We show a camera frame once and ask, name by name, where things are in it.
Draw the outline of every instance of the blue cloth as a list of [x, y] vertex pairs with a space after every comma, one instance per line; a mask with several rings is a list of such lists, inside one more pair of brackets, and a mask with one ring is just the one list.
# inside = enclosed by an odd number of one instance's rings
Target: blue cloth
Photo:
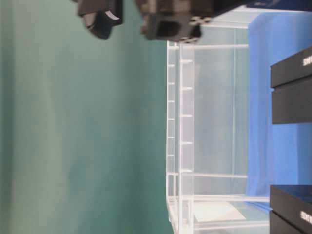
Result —
[[248, 37], [246, 194], [269, 196], [270, 184], [312, 184], [312, 124], [272, 125], [270, 89], [270, 66], [312, 46], [312, 14], [263, 13], [251, 23]]

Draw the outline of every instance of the white label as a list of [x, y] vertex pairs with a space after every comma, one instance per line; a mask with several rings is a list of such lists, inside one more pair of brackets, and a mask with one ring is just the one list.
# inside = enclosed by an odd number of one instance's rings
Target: white label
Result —
[[312, 56], [309, 56], [309, 57], [303, 59], [303, 66], [304, 66], [304, 67], [305, 67], [305, 66], [308, 66], [308, 65], [310, 65], [310, 64], [312, 64]]
[[300, 217], [304, 221], [307, 221], [308, 223], [312, 224], [312, 216], [311, 215], [305, 213], [304, 211], [301, 211], [300, 212]]

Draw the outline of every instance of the black case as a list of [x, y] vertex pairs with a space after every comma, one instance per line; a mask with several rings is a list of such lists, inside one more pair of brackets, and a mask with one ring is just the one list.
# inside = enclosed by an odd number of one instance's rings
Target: black case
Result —
[[312, 47], [271, 66], [273, 124], [312, 122]]
[[271, 185], [270, 206], [297, 229], [312, 233], [311, 185]]
[[303, 234], [303, 232], [278, 216], [274, 211], [270, 211], [270, 234]]

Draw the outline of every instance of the clear plastic container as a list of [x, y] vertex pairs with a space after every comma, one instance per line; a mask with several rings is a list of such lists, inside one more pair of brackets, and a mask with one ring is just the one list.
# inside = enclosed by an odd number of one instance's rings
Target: clear plastic container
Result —
[[203, 28], [196, 45], [167, 46], [167, 207], [176, 234], [268, 234], [247, 196], [248, 24], [241, 7]]

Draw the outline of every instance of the black plastic part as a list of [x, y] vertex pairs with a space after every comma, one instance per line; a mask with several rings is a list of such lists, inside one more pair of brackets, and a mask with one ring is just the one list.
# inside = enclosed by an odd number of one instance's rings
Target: black plastic part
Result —
[[95, 14], [86, 28], [100, 39], [108, 39], [112, 28], [123, 24], [123, 0], [77, 0], [78, 15], [86, 18]]

